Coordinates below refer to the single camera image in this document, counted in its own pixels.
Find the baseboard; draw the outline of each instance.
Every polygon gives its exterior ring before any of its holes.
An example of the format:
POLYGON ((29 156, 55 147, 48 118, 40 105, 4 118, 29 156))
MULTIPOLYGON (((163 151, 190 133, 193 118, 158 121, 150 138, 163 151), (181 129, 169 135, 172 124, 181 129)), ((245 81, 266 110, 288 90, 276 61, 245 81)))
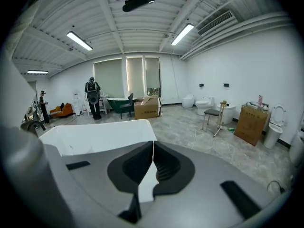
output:
POLYGON ((162 106, 167 106, 167 105, 181 105, 181 103, 162 104, 162 106))
MULTIPOLYGON (((236 119, 236 118, 233 118, 232 120, 236 123, 238 122, 238 119, 236 119)), ((290 149, 290 147, 291 147, 291 145, 289 143, 283 141, 282 139, 278 139, 277 142, 280 143, 281 145, 285 146, 288 149, 290 149)))

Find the floor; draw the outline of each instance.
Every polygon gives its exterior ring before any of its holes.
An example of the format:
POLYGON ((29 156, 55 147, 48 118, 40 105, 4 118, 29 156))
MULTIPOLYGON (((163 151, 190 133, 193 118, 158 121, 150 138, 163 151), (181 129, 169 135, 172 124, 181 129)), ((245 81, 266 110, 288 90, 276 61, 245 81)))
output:
MULTIPOLYGON (((218 156, 261 183, 265 188, 270 181, 276 180, 282 187, 289 189, 290 177, 295 169, 289 160, 286 147, 276 143, 270 150, 264 147, 261 141, 254 147, 227 130, 227 127, 236 127, 235 122, 224 126, 224 129, 213 138, 213 133, 217 130, 216 117, 210 117, 206 132, 205 129, 196 132, 194 143, 195 131, 201 128, 203 118, 196 114, 196 107, 184 109, 181 105, 174 105, 162 107, 161 116, 151 118, 149 121, 159 141, 178 144, 185 148, 193 147, 197 151, 218 156)), ((73 115, 55 119, 46 131, 59 125, 102 124, 129 120, 134 120, 134 115, 131 118, 128 113, 125 113, 121 120, 120 114, 110 112, 108 115, 102 114, 102 119, 94 120, 91 115, 88 117, 85 113, 78 117, 73 115)), ((41 129, 38 130, 39 136, 44 133, 41 129)), ((269 191, 277 195, 277 184, 272 183, 269 191)))

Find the ceiling beam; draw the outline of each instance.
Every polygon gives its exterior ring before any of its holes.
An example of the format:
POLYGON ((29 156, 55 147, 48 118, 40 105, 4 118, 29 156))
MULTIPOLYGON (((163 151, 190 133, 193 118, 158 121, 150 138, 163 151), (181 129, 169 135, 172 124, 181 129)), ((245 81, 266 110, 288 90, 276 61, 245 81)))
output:
POLYGON ((69 51, 69 49, 71 48, 70 46, 68 46, 67 44, 61 42, 60 40, 57 40, 56 38, 51 37, 50 35, 40 31, 39 29, 29 26, 24 31, 24 34, 27 36, 30 36, 32 38, 35 38, 39 41, 42 41, 44 43, 48 43, 49 45, 54 46, 60 50, 63 50, 64 52, 69 53, 73 56, 81 58, 82 60, 86 60, 85 54, 82 54, 81 52, 79 52, 77 50, 69 51))
POLYGON ((124 53, 124 49, 123 49, 124 45, 123 45, 123 42, 120 38, 119 33, 117 32, 117 26, 115 24, 115 20, 113 18, 113 14, 111 12, 108 0, 98 0, 98 2, 99 2, 99 5, 100 5, 103 13, 104 13, 106 21, 109 24, 109 27, 110 27, 111 31, 113 31, 113 36, 114 36, 121 52, 124 53))
MULTIPOLYGON (((169 28, 170 32, 174 32, 177 29, 177 27, 180 25, 182 20, 189 14, 190 10, 198 2, 199 2, 199 0, 187 0, 187 2, 184 4, 184 6, 181 8, 179 13, 175 17, 174 21, 172 22, 172 24, 169 28)), ((163 50, 164 46, 168 43, 169 39, 170 39, 170 37, 162 39, 162 42, 160 44, 160 50, 159 50, 160 52, 163 50)))
POLYGON ((50 69, 54 69, 54 70, 63 70, 63 67, 60 65, 38 62, 38 61, 34 61, 34 60, 29 60, 29 59, 13 58, 12 61, 15 65, 31 66, 31 67, 39 67, 39 68, 43 67, 43 68, 50 68, 50 69))

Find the faucet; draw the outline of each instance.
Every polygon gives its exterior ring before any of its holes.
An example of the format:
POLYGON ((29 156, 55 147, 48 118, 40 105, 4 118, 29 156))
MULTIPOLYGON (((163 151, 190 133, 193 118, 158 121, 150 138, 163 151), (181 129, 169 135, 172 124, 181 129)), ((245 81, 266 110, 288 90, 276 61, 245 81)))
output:
POLYGON ((31 128, 31 126, 34 125, 34 124, 40 125, 40 126, 42 127, 43 131, 46 130, 46 128, 44 127, 44 125, 43 125, 41 122, 39 122, 39 121, 37 121, 37 120, 34 120, 34 121, 32 121, 32 122, 30 122, 30 123, 28 124, 27 131, 29 131, 29 129, 31 128))

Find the metal stool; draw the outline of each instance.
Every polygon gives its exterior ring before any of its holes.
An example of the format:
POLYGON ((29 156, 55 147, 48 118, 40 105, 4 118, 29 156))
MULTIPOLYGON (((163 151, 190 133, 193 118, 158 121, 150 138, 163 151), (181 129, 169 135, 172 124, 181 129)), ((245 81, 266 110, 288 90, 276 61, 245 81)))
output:
POLYGON ((202 129, 204 129, 206 115, 209 115, 208 122, 207 122, 207 125, 209 125, 210 116, 219 116, 219 111, 213 110, 213 109, 208 109, 208 110, 205 111, 205 116, 204 116, 204 122, 203 122, 202 129))

